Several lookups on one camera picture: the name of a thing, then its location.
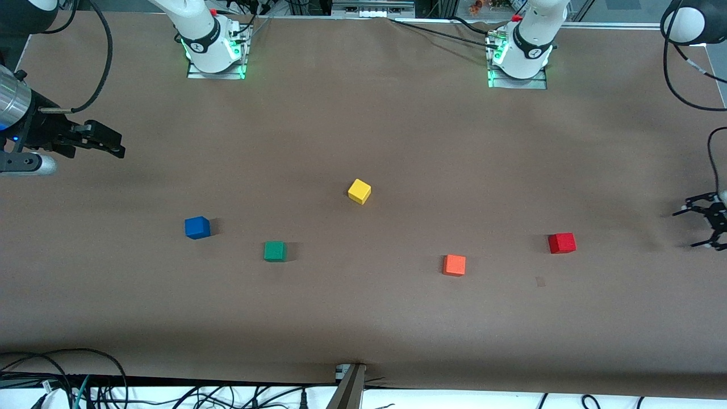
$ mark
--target brown table surface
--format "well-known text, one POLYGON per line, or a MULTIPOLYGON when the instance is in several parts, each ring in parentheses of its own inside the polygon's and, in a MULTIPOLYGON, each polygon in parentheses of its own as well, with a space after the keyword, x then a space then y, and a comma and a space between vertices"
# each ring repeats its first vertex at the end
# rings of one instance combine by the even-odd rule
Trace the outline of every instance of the brown table surface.
MULTIPOLYGON (((670 95, 658 32, 562 30, 549 90, 524 91, 487 87, 481 47, 383 19, 273 20, 237 82, 186 79, 163 15, 108 20, 111 75, 73 118, 121 132, 126 159, 0 181, 3 349, 92 346, 136 376, 317 382, 360 361, 387 386, 727 396, 727 254, 668 216, 713 189, 725 117, 670 95), (197 215, 217 234, 185 237, 197 215), (559 231, 577 252, 548 254, 559 231)), ((104 55, 80 12, 21 68, 77 106, 104 55)))

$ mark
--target green cube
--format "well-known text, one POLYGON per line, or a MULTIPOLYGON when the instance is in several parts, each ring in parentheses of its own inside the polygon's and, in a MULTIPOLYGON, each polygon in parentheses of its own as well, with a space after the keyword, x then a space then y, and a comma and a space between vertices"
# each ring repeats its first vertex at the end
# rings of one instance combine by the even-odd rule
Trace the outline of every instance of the green cube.
POLYGON ((265 254, 263 255, 265 261, 280 263, 285 261, 287 253, 288 248, 285 242, 265 242, 265 254))

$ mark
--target blue cube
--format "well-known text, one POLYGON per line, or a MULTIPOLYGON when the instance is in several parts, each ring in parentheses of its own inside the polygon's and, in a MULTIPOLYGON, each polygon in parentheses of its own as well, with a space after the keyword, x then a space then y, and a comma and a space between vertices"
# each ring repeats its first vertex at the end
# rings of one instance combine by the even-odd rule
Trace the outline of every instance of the blue cube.
POLYGON ((212 235, 209 220, 202 216, 185 220, 184 232, 192 240, 203 239, 212 235))

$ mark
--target cube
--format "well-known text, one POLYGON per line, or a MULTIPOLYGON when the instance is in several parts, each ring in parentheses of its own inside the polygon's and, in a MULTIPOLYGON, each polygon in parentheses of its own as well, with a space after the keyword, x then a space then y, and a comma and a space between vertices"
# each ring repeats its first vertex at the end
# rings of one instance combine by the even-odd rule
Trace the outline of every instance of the cube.
POLYGON ((366 199, 369 198, 370 194, 371 186, 366 184, 366 182, 361 179, 354 180, 353 185, 348 188, 348 197, 350 197, 351 200, 360 205, 366 203, 366 199))
POLYGON ((288 255, 288 247, 285 242, 265 242, 265 253, 263 258, 271 263, 282 263, 288 255))
POLYGON ((557 233, 549 236, 550 254, 566 254, 576 251, 576 238, 573 233, 557 233))
POLYGON ((444 256, 444 275, 461 277, 465 275, 465 262, 467 258, 463 255, 448 254, 444 256))
POLYGON ((210 237, 212 235, 212 230, 209 227, 209 220, 202 216, 185 220, 184 233, 192 240, 210 237))

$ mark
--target yellow cube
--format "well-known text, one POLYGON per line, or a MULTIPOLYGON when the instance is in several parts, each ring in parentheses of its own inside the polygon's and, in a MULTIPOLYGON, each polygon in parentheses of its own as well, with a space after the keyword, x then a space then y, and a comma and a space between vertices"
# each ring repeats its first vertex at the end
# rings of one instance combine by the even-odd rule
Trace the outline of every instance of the yellow cube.
POLYGON ((366 199, 369 198, 370 194, 371 186, 367 185, 361 179, 354 180, 353 185, 348 188, 348 197, 360 205, 366 203, 366 199))

